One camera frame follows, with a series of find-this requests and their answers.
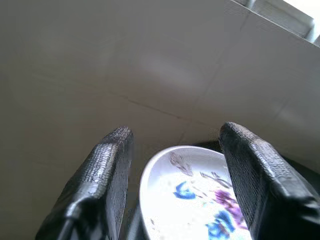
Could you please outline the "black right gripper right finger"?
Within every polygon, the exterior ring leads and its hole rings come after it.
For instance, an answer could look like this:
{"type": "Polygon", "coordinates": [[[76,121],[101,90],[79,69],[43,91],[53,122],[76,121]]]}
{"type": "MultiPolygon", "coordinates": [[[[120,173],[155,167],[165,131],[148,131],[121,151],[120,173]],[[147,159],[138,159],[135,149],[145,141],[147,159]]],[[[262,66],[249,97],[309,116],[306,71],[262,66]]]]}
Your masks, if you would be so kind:
{"type": "Polygon", "coordinates": [[[219,144],[252,239],[320,238],[319,194],[269,142],[226,122],[219,144]]]}

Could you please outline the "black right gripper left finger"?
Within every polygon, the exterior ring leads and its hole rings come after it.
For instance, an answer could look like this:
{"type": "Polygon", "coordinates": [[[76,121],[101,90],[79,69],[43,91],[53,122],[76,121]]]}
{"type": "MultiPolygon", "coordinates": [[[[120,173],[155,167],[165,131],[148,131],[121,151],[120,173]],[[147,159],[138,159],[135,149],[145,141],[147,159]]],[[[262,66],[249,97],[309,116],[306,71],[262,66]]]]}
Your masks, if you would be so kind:
{"type": "Polygon", "coordinates": [[[118,127],[99,141],[66,183],[35,239],[119,239],[133,141],[129,127],[118,127]]]}

